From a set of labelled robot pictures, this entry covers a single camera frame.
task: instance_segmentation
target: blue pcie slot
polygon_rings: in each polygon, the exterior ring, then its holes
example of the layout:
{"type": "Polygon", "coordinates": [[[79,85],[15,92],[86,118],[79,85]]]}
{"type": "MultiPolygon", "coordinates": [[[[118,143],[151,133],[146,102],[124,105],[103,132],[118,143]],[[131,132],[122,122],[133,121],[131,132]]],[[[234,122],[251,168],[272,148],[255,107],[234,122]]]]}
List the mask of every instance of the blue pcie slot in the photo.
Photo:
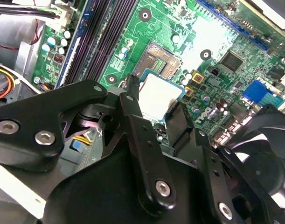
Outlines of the blue pcie slot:
{"type": "Polygon", "coordinates": [[[257,45],[261,50],[268,51],[270,49],[269,46],[261,42],[259,39],[253,38],[251,34],[244,30],[241,26],[235,24],[230,18],[226,17],[222,13],[219,13],[215,10],[215,7],[209,3],[207,3],[205,0],[197,0],[198,3],[206,7],[210,12],[212,12],[214,15],[216,15],[218,18],[224,20],[229,25],[231,25],[237,32],[242,34],[244,37],[246,37],[249,41],[257,45]]]}
{"type": "Polygon", "coordinates": [[[65,76],[67,75],[67,70],[69,69],[71,60],[73,60],[73,56],[76,52],[77,46],[79,45],[80,40],[82,39],[83,35],[85,34],[87,23],[90,19],[90,17],[94,13],[94,5],[98,0],[88,0],[85,8],[83,9],[83,13],[81,18],[79,19],[78,26],[76,28],[76,34],[73,37],[73,40],[71,41],[70,48],[67,52],[67,55],[65,57],[65,62],[62,66],[62,69],[60,71],[60,75],[58,78],[58,81],[55,85],[55,88],[59,88],[62,85],[62,81],[65,79],[65,76]]]}

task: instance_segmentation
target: silver screw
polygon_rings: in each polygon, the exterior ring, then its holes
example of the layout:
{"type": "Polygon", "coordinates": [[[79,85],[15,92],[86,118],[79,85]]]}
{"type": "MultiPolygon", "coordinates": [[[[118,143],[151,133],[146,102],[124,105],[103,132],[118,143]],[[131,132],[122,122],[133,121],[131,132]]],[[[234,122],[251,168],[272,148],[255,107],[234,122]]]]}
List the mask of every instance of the silver screw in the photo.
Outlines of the silver screw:
{"type": "Polygon", "coordinates": [[[55,136],[48,131],[40,131],[35,134],[35,141],[41,146],[50,146],[55,142],[55,136]]]}
{"type": "Polygon", "coordinates": [[[19,130],[19,125],[12,120],[3,120],[0,122],[0,133],[14,134],[19,130]]]}
{"type": "Polygon", "coordinates": [[[170,187],[164,181],[157,181],[156,182],[156,189],[163,197],[170,196],[170,187]]]}
{"type": "Polygon", "coordinates": [[[131,97],[131,96],[127,96],[127,99],[130,100],[130,101],[134,100],[133,97],[131,97]]]}
{"type": "Polygon", "coordinates": [[[97,90],[98,92],[102,91],[102,89],[100,87],[96,86],[96,85],[94,86],[94,89],[97,90]]]}
{"type": "Polygon", "coordinates": [[[231,151],[230,151],[228,148],[225,148],[224,151],[225,151],[228,155],[231,154],[231,151]]]}
{"type": "Polygon", "coordinates": [[[219,210],[228,220],[232,220],[232,212],[226,204],[219,203],[219,210]]]}
{"type": "Polygon", "coordinates": [[[39,84],[39,83],[41,83],[41,78],[38,76],[34,77],[34,84],[39,84]]]}
{"type": "Polygon", "coordinates": [[[203,136],[203,137],[206,136],[206,134],[205,134],[202,130],[199,130],[198,132],[199,132],[199,134],[200,134],[201,136],[203,136]]]}

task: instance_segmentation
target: yellow wire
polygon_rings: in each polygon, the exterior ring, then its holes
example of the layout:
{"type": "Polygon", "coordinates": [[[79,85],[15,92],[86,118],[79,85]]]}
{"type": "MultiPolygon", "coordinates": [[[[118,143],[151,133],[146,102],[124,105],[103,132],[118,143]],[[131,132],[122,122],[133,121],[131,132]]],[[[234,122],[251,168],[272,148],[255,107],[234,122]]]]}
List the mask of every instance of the yellow wire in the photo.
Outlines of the yellow wire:
{"type": "Polygon", "coordinates": [[[87,140],[83,140],[83,139],[81,139],[81,138],[79,138],[78,136],[76,137],[73,137],[73,139],[74,140],[77,140],[77,141],[79,141],[79,142],[82,142],[82,143],[84,143],[84,144],[86,144],[86,145],[90,145],[90,142],[89,141],[87,141],[87,140]]]}
{"type": "Polygon", "coordinates": [[[8,76],[12,81],[13,81],[13,89],[15,88],[15,80],[14,80],[14,77],[8,73],[7,71],[3,70],[3,69],[0,69],[0,72],[2,72],[3,74],[5,74],[6,76],[8,76]]]}
{"type": "Polygon", "coordinates": [[[83,136],[76,136],[77,138],[80,138],[80,139],[83,139],[84,141],[88,141],[88,142],[91,142],[90,140],[88,140],[86,137],[83,137],[83,136]]]}

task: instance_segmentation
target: black ram slot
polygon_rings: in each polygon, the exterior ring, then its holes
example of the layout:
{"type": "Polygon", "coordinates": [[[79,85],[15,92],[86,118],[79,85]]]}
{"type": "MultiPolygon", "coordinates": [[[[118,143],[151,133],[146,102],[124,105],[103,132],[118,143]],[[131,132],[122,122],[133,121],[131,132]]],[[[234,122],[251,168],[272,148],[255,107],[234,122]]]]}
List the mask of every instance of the black ram slot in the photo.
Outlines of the black ram slot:
{"type": "Polygon", "coordinates": [[[85,31],[83,40],[80,43],[80,46],[78,47],[77,53],[71,64],[65,84],[71,84],[78,80],[78,76],[83,70],[85,62],[90,56],[90,51],[93,47],[93,43],[97,38],[98,32],[103,24],[104,18],[106,17],[108,9],[110,8],[112,2],[113,0],[98,1],[95,7],[96,13],[89,20],[87,30],[85,31]]]}
{"type": "Polygon", "coordinates": [[[99,81],[138,0],[119,0],[95,50],[85,79],[99,81]]]}

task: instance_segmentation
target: power connector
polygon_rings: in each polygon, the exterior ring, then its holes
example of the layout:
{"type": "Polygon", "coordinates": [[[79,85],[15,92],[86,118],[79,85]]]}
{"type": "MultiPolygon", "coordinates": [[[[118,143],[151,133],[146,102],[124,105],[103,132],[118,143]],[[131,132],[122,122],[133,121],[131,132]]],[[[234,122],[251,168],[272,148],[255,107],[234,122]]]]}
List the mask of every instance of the power connector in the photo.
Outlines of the power connector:
{"type": "Polygon", "coordinates": [[[51,5],[51,7],[57,9],[58,12],[56,15],[60,18],[47,21],[46,26],[54,29],[55,31],[59,31],[67,27],[67,25],[71,23],[71,18],[74,12],[73,9],[66,5],[51,5]]]}

